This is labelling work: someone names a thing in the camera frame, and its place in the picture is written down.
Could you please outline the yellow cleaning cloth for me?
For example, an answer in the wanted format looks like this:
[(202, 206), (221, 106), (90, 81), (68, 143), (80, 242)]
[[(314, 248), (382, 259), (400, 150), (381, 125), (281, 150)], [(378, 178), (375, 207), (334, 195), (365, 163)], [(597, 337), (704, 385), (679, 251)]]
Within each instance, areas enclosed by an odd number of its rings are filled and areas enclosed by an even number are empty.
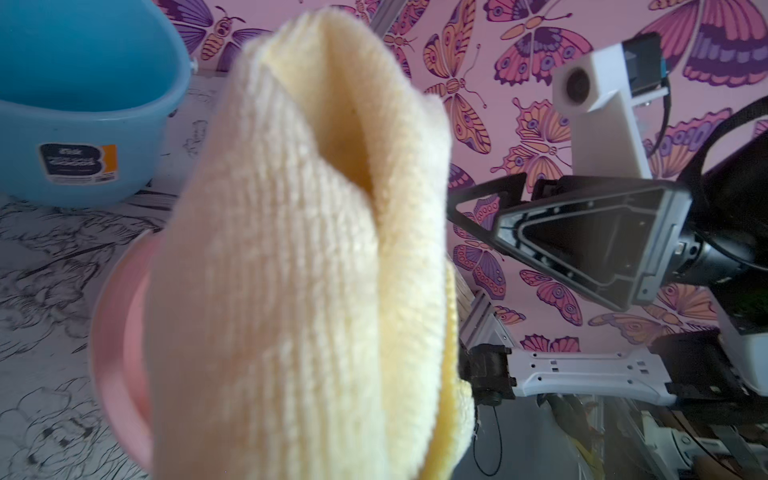
[(156, 479), (448, 479), (475, 414), (453, 136), (361, 21), (248, 43), (146, 297)]

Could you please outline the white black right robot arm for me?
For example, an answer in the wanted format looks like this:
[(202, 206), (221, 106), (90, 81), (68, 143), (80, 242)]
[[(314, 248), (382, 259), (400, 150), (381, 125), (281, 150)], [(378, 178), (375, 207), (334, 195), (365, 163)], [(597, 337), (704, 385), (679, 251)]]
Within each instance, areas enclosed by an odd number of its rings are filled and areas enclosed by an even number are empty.
[(594, 394), (671, 407), (714, 425), (767, 418), (767, 138), (713, 170), (710, 149), (764, 117), (759, 99), (717, 124), (674, 181), (595, 176), (540, 180), (523, 200), (515, 174), (457, 189), (449, 221), (524, 263), (536, 286), (605, 309), (626, 352), (571, 352), (566, 339), (485, 343), (499, 322), (461, 336), (459, 372), (479, 405)]

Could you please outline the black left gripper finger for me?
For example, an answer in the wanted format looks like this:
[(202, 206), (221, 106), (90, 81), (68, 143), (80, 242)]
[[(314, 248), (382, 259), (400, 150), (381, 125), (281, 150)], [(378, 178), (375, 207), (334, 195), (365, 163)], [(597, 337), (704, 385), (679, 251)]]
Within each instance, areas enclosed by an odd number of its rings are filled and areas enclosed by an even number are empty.
[(450, 252), (514, 252), (520, 249), (514, 225), (500, 226), (499, 215), (504, 217), (513, 207), (526, 203), (525, 173), (508, 175), (483, 183), (471, 178), (460, 183), (451, 177), (447, 219), (450, 230), (457, 237)]

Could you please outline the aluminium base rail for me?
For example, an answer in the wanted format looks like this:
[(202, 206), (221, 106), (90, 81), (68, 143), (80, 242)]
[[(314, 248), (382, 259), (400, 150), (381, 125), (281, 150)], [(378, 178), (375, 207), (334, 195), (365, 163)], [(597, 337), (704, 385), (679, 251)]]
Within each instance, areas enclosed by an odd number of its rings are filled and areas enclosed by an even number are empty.
[(459, 339), (463, 347), (471, 350), (481, 344), (491, 344), (516, 348), (517, 343), (503, 325), (487, 292), (483, 289), (473, 292), (459, 268), (453, 266), (453, 270)]

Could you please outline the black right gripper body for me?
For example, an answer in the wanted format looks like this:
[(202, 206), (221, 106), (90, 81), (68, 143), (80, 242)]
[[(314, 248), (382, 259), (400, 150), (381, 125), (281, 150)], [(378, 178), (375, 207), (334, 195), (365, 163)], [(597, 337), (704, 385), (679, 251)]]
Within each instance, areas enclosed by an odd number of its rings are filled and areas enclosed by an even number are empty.
[(676, 182), (564, 176), (502, 210), (493, 242), (613, 311), (653, 301), (692, 205)]

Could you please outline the pink plastic bucket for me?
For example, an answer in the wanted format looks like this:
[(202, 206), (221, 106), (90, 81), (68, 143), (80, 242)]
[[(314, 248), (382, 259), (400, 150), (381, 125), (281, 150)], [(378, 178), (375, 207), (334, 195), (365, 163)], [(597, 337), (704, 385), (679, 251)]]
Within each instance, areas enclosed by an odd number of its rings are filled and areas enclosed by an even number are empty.
[(96, 398), (124, 452), (152, 468), (151, 402), (143, 357), (145, 294), (164, 236), (145, 231), (113, 266), (93, 308), (89, 369)]

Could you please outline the light blue bucket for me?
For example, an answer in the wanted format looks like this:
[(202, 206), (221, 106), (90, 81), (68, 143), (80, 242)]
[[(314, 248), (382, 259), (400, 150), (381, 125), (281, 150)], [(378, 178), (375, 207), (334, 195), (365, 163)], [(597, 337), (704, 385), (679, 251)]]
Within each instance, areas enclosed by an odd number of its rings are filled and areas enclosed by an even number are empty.
[(191, 74), (150, 1), (3, 2), (2, 193), (79, 208), (138, 192)]

